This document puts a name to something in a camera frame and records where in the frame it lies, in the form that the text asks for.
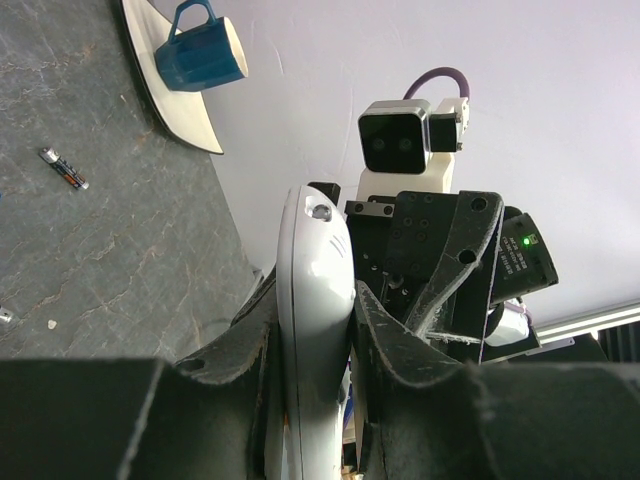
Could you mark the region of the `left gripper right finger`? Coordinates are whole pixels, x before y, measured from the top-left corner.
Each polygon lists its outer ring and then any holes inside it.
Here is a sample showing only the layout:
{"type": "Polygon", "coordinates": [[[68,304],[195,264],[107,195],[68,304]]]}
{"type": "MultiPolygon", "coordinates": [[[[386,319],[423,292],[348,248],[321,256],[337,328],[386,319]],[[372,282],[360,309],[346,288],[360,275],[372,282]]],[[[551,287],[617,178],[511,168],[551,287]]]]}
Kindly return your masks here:
{"type": "Polygon", "coordinates": [[[359,467],[366,475],[463,475],[454,418],[461,365],[395,320],[365,282],[353,311],[359,467]]]}

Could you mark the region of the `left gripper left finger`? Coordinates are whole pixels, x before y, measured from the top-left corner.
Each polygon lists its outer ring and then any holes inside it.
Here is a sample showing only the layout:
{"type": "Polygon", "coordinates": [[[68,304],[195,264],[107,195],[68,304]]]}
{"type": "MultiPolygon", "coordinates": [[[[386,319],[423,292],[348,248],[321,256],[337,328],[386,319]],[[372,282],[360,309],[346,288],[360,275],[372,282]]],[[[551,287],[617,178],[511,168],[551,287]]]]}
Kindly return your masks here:
{"type": "Polygon", "coordinates": [[[229,329],[176,367],[203,388],[187,451],[211,479],[280,477],[280,331],[270,273],[229,329]]]}

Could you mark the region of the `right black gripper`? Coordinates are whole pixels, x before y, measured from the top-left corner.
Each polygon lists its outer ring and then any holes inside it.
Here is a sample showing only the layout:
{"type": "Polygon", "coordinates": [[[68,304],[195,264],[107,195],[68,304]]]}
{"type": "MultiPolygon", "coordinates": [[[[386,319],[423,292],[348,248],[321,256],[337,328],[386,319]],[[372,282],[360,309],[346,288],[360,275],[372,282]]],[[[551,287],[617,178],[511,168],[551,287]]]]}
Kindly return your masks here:
{"type": "Polygon", "coordinates": [[[358,280],[418,338],[461,362],[484,353],[504,202],[403,191],[345,206],[358,280]]]}

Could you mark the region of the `white remote control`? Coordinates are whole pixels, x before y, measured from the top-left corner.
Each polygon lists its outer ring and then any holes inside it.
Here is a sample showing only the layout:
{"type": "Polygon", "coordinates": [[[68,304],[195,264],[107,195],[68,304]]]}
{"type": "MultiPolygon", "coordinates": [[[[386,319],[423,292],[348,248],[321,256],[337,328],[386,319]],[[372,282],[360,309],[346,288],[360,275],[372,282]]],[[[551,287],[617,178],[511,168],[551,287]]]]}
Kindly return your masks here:
{"type": "Polygon", "coordinates": [[[338,479],[355,270],[345,219],[314,187],[289,191],[275,273],[289,476],[338,479]]]}

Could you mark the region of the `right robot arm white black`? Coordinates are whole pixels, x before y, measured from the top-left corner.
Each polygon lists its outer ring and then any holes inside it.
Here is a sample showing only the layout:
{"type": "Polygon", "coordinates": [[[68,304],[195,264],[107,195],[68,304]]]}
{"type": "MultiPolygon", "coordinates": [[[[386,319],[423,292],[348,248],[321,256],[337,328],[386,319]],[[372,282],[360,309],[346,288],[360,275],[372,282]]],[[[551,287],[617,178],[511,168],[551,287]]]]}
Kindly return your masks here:
{"type": "Polygon", "coordinates": [[[494,192],[402,191],[345,205],[355,275],[446,355],[493,363],[601,362],[589,336],[542,342],[524,296],[557,285],[535,222],[494,192]]]}

